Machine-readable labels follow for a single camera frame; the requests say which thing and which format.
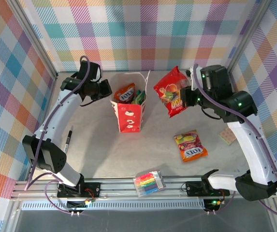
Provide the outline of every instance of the vent grille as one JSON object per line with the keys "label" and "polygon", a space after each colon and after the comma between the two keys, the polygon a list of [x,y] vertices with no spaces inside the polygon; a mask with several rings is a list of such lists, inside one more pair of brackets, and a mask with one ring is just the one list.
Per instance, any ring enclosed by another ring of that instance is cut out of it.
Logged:
{"label": "vent grille", "polygon": [[[54,202],[58,207],[65,208],[66,201]],[[77,209],[84,210],[161,210],[161,209],[202,209],[203,200],[133,200],[133,201],[97,201],[89,206]],[[22,210],[55,210],[48,201],[25,201]]]}

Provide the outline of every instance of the orange snack bag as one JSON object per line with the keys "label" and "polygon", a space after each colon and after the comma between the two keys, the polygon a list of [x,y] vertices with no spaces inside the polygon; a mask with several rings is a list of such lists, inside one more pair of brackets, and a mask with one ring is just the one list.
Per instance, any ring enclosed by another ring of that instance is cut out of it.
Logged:
{"label": "orange snack bag", "polygon": [[130,103],[134,98],[134,88],[135,88],[135,84],[131,83],[128,86],[122,89],[119,89],[115,93],[114,98],[118,100],[118,103],[125,103],[125,104]]}
{"label": "orange snack bag", "polygon": [[196,130],[175,135],[174,138],[179,146],[181,157],[184,162],[208,156],[208,152],[206,148],[202,146],[201,140]]}

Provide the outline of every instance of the red candy bag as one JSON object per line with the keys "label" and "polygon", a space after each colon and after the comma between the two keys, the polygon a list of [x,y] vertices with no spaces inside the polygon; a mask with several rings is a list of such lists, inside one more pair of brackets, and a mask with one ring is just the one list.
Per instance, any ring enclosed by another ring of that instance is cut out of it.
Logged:
{"label": "red candy bag", "polygon": [[168,109],[169,117],[175,116],[186,109],[182,107],[180,90],[188,85],[188,79],[176,66],[153,87]]}

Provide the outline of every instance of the white tabletop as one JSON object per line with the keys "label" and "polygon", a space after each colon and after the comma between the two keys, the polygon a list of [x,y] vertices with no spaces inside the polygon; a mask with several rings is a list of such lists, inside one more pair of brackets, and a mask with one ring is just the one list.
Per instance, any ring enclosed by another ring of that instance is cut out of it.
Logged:
{"label": "white tabletop", "polygon": [[[109,80],[115,74],[104,72],[103,78]],[[73,125],[67,162],[85,178],[133,177],[152,169],[160,170],[162,175],[180,176],[203,175],[212,169],[243,174],[248,164],[238,142],[227,145],[219,136],[227,128],[222,120],[208,118],[199,106],[169,118],[166,107],[153,90],[165,74],[167,71],[150,73],[145,119],[140,133],[119,133],[117,118],[108,98],[79,107],[62,136],[64,144]],[[62,81],[70,75],[60,73],[51,106],[57,99]],[[190,130],[197,130],[209,155],[184,163],[173,136]],[[42,171],[36,170],[34,176],[40,173]]]}

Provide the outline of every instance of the fox's candy bag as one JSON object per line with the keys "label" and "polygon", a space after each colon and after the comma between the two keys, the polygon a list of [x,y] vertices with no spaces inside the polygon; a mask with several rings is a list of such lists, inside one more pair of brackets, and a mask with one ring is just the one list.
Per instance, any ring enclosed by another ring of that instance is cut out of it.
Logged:
{"label": "fox's candy bag", "polygon": [[135,84],[131,83],[128,86],[119,89],[115,95],[114,98],[119,102],[119,103],[129,103],[133,100],[134,98],[134,88]]}
{"label": "fox's candy bag", "polygon": [[170,117],[186,109],[182,107],[180,90],[188,85],[188,79],[176,66],[153,87],[168,109]]}
{"label": "fox's candy bag", "polygon": [[202,146],[201,140],[196,130],[175,135],[174,138],[176,140],[176,143],[178,144],[181,152],[181,157],[184,162],[208,156],[208,152],[206,148]]}

